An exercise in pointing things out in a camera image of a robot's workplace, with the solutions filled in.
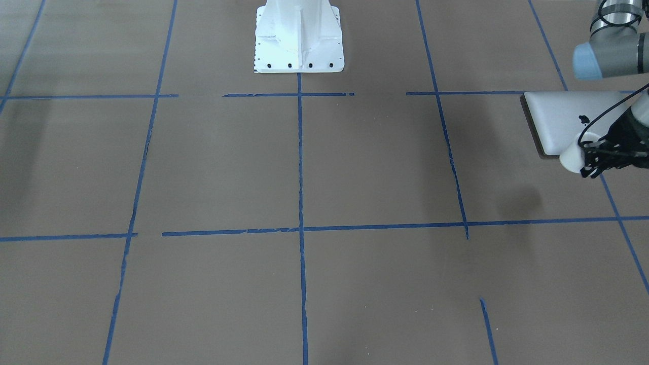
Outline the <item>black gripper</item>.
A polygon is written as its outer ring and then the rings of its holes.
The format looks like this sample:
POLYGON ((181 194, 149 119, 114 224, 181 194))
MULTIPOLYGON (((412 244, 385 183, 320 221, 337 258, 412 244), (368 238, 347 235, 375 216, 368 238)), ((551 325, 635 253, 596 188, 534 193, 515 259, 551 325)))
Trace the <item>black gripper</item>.
POLYGON ((648 128, 643 125, 628 108, 610 126, 606 140, 578 141, 578 146, 584 153, 637 154, 640 157, 621 157, 617 155, 584 155, 584 166, 580 169, 582 178, 597 178, 608 169, 622 169, 627 166, 648 168, 647 148, 648 128))

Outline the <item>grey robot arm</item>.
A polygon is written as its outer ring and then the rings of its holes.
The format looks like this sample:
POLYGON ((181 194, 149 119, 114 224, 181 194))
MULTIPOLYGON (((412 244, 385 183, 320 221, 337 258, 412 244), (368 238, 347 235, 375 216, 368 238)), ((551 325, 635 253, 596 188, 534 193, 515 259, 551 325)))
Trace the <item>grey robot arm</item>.
MULTIPOLYGON (((647 1, 600 1, 590 25, 590 39, 575 47, 574 75, 579 80, 646 74, 647 32, 640 32, 647 18, 647 1)), ((629 106, 598 139, 588 139, 587 132, 599 121, 580 116, 584 129, 576 145, 584 161, 582 177, 596 178, 608 169, 627 166, 647 168, 648 116, 647 86, 633 92, 629 106)))

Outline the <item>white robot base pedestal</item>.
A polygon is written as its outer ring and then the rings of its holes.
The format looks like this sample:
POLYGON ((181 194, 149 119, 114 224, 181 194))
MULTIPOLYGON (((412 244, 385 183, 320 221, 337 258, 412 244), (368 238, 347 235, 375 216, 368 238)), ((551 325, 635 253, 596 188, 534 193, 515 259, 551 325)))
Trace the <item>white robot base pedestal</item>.
POLYGON ((254 72, 342 72, 341 14, 329 1, 267 1, 257 8, 254 72))

